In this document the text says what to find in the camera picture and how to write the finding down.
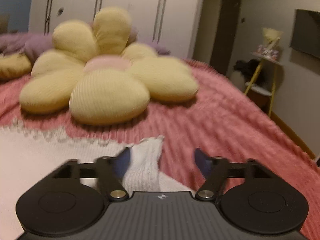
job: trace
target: pink blanket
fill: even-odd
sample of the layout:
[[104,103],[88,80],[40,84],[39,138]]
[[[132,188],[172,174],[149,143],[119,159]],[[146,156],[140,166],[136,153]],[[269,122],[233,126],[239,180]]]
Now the pink blanket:
[[[301,232],[320,239],[320,170],[260,109],[208,65],[187,61],[200,84],[197,99],[184,105],[151,102],[147,111],[125,124],[89,127],[75,123],[68,110],[51,116],[20,112],[18,97],[29,76],[0,85],[0,125],[16,117],[25,126],[47,130],[64,126],[71,137],[111,138],[137,143],[164,135],[160,170],[193,189],[204,182],[193,161],[200,147],[211,156],[233,162],[254,158],[281,176],[307,198],[309,215]],[[239,183],[230,180],[229,187]]]

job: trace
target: yellow metal leg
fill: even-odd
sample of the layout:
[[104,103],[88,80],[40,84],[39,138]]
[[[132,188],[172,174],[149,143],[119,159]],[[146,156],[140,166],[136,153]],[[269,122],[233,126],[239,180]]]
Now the yellow metal leg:
[[257,80],[260,72],[261,72],[261,69],[262,69],[262,65],[263,65],[263,59],[260,61],[259,65],[257,66],[256,68],[256,71],[254,72],[251,80],[250,80],[250,83],[247,87],[247,89],[245,90],[244,94],[247,95],[247,93],[249,92],[250,88],[252,87],[252,85],[255,83],[255,81]]
[[272,107],[273,107],[273,100],[275,98],[275,93],[276,93],[276,78],[277,78],[277,65],[274,65],[273,66],[272,95],[271,95],[269,113],[268,113],[269,117],[271,116]]

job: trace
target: ribbed black surface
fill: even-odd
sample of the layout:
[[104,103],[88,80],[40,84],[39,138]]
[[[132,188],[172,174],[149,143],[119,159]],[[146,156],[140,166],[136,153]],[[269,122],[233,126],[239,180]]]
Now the ribbed black surface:
[[[21,239],[45,240],[25,235]],[[263,237],[250,235],[226,222],[214,204],[193,199],[189,192],[136,192],[113,203],[92,227],[55,240],[300,240],[299,233]]]

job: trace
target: television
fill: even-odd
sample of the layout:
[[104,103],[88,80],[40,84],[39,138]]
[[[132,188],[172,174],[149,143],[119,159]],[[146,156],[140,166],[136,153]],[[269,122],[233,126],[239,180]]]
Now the television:
[[296,10],[291,48],[320,59],[320,12]]

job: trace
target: black device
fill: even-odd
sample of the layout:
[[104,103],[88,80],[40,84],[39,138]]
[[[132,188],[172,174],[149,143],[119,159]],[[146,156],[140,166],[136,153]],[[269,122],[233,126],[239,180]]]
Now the black device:
[[296,10],[291,48],[320,59],[320,12]]
[[[17,202],[19,240],[303,240],[305,197],[255,160],[230,163],[195,150],[206,182],[196,192],[134,192],[120,181],[130,149],[95,163],[69,160]],[[98,178],[98,191],[80,183]],[[223,194],[228,178],[243,184]]]

